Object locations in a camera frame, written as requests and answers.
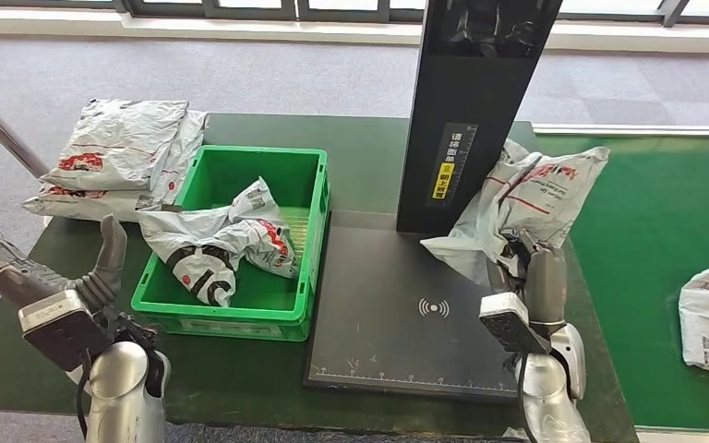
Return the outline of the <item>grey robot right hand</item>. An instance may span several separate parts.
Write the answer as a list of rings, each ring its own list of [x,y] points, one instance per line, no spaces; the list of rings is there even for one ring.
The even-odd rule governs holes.
[[[527,308],[529,325],[550,336],[566,325],[567,268],[561,249],[520,231],[508,241],[517,260],[515,276],[498,262],[487,262],[487,276],[495,293],[514,292]]]

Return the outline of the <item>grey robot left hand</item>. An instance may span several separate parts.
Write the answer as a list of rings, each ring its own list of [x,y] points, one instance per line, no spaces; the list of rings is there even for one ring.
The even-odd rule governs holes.
[[[116,300],[126,257],[124,227],[109,214],[100,222],[102,247],[92,270],[69,279],[30,259],[0,233],[0,295],[19,307],[39,302],[64,290],[74,290],[92,312]]]

